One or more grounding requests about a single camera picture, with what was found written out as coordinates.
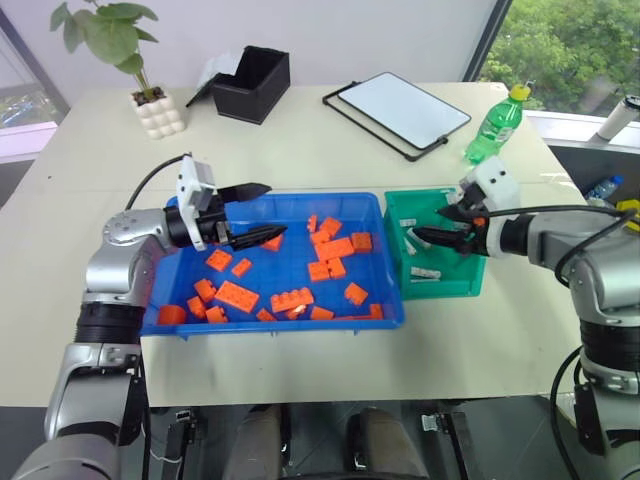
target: tablet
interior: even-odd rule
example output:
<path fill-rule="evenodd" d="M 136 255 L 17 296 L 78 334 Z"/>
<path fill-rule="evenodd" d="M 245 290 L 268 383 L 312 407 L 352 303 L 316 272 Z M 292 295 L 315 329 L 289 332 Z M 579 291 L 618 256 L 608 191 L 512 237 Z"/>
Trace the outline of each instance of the tablet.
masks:
<path fill-rule="evenodd" d="M 393 73 L 381 73 L 338 97 L 418 149 L 471 117 Z"/>

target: orange building block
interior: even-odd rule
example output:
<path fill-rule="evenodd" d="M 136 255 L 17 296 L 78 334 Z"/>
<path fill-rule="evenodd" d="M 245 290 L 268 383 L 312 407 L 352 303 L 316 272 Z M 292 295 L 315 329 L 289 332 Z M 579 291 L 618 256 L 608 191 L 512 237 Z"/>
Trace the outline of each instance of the orange building block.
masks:
<path fill-rule="evenodd" d="M 313 262 L 308 264 L 309 277 L 312 282 L 321 282 L 329 280 L 329 267 L 325 262 Z"/>
<path fill-rule="evenodd" d="M 249 271 L 253 263 L 248 258 L 243 258 L 240 260 L 235 267 L 231 269 L 231 273 L 233 273 L 236 277 L 241 277 L 245 273 Z"/>
<path fill-rule="evenodd" d="M 274 313 L 284 312 L 285 310 L 291 310 L 300 305 L 309 305 L 313 302 L 311 290 L 304 287 L 300 290 L 291 290 L 290 292 L 284 292 L 280 295 L 272 295 L 271 310 Z"/>
<path fill-rule="evenodd" d="M 200 297 L 191 297 L 189 300 L 187 300 L 187 306 L 189 307 L 191 313 L 193 313 L 196 317 L 205 317 L 205 312 L 207 309 Z"/>
<path fill-rule="evenodd" d="M 312 233 L 309 237 L 311 238 L 311 243 L 313 243 L 314 245 L 327 243 L 329 240 L 331 240 L 329 234 L 324 230 L 318 230 L 316 233 Z"/>
<path fill-rule="evenodd" d="M 211 283 L 211 280 L 206 278 L 194 283 L 193 288 L 196 289 L 198 296 L 205 303 L 213 301 L 213 298 L 216 296 L 216 288 L 213 286 L 213 283 Z"/>
<path fill-rule="evenodd" d="M 369 293 L 359 285 L 351 282 L 344 291 L 344 297 L 356 306 L 360 306 L 367 299 Z"/>
<path fill-rule="evenodd" d="M 371 253 L 373 245 L 371 244 L 371 234 L 367 232 L 352 233 L 351 243 L 356 253 Z"/>
<path fill-rule="evenodd" d="M 211 307 L 207 310 L 207 321 L 209 323 L 227 323 L 229 319 L 225 317 L 222 307 Z"/>
<path fill-rule="evenodd" d="M 264 242 L 260 246 L 262 248 L 266 248 L 267 250 L 271 250 L 272 252 L 277 252 L 282 246 L 282 240 L 284 240 L 284 233 L 281 233 L 276 238 L 272 238 L 268 242 Z"/>
<path fill-rule="evenodd" d="M 355 253 L 353 245 L 351 245 L 351 240 L 347 237 L 339 238 L 338 240 L 333 240 L 328 243 L 320 243 L 314 245 L 314 248 L 316 249 L 318 260 L 323 262 L 332 258 L 347 257 Z"/>
<path fill-rule="evenodd" d="M 331 238 L 335 237 L 341 228 L 342 222 L 331 217 L 325 218 L 322 225 L 320 225 L 320 230 L 327 232 Z"/>
<path fill-rule="evenodd" d="M 266 308 L 260 309 L 260 311 L 258 312 L 256 317 L 258 317 L 258 320 L 260 320 L 261 322 L 275 322 L 276 321 L 276 317 L 271 315 Z"/>
<path fill-rule="evenodd" d="M 317 227 L 318 227 L 318 216 L 316 214 L 313 214 L 309 217 L 309 220 L 307 221 L 307 230 L 309 230 L 309 233 L 314 233 Z"/>
<path fill-rule="evenodd" d="M 292 308 L 291 310 L 288 310 L 287 313 L 285 313 L 285 315 L 289 320 L 297 320 L 298 317 L 302 315 L 306 309 L 307 309 L 306 305 L 298 305 L 296 308 Z"/>
<path fill-rule="evenodd" d="M 233 257 L 224 250 L 214 251 L 209 258 L 207 258 L 207 265 L 219 272 L 224 271 L 233 260 Z"/>
<path fill-rule="evenodd" d="M 311 320 L 331 320 L 334 313 L 322 307 L 313 307 L 311 310 Z"/>
<path fill-rule="evenodd" d="M 371 314 L 371 318 L 373 320 L 382 320 L 384 318 L 384 314 L 382 313 L 382 305 L 379 303 L 372 303 L 369 305 L 369 313 Z"/>
<path fill-rule="evenodd" d="M 327 262 L 327 266 L 329 267 L 329 275 L 333 279 L 344 278 L 347 276 L 347 270 L 344 268 L 342 264 L 342 260 L 339 258 L 332 258 Z"/>
<path fill-rule="evenodd" d="M 187 312 L 179 305 L 163 305 L 158 310 L 158 325 L 182 325 L 187 321 Z"/>
<path fill-rule="evenodd" d="M 238 310 L 251 313 L 253 307 L 258 303 L 260 295 L 246 288 L 242 288 L 235 283 L 225 280 L 216 293 L 216 299 L 224 302 Z"/>

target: table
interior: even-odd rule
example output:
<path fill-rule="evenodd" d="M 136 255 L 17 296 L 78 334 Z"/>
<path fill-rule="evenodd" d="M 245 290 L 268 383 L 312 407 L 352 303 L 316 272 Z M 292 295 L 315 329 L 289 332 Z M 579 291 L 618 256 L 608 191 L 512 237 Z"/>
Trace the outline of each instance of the table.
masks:
<path fill-rule="evenodd" d="M 148 139 L 136 124 L 122 90 L 90 93 L 74 106 L 0 210 L 0 405 L 47 404 L 64 346 L 73 338 L 86 263 L 101 227 L 160 161 L 191 150 L 212 164 L 221 186 L 253 180 L 276 191 L 366 190 L 384 209 L 385 190 L 457 183 L 468 170 L 460 161 L 464 145 L 484 112 L 506 95 L 496 84 L 425 85 L 473 120 L 448 145 L 410 164 L 323 107 L 320 98 L 332 88 L 291 88 L 259 127 L 198 105 L 185 132 L 160 141 Z M 191 92 L 175 93 L 180 100 Z M 528 122 L 503 157 L 522 184 L 523 204 L 581 200 Z M 162 206 L 173 195 L 176 172 L 158 175 L 136 206 Z M 358 335 L 144 338 L 151 403 L 542 393 L 579 344 L 568 290 L 524 258 L 490 260 L 479 297 L 405 302 L 405 310 L 402 328 Z"/>

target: black storage box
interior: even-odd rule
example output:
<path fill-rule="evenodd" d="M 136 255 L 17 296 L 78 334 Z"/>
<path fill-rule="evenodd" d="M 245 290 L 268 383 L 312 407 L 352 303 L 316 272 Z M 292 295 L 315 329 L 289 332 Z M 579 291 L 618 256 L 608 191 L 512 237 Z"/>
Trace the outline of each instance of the black storage box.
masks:
<path fill-rule="evenodd" d="M 261 124 L 290 84 L 288 53 L 249 46 L 236 74 L 218 73 L 211 91 L 220 115 Z"/>

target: green tree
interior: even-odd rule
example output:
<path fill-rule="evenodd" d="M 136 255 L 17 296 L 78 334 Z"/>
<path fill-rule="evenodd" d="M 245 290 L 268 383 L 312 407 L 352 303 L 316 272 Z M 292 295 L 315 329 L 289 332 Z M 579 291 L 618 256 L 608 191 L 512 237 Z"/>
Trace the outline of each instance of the green tree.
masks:
<path fill-rule="evenodd" d="M 640 0 L 513 0 L 480 80 L 535 81 L 527 108 L 606 115 L 640 94 Z"/>

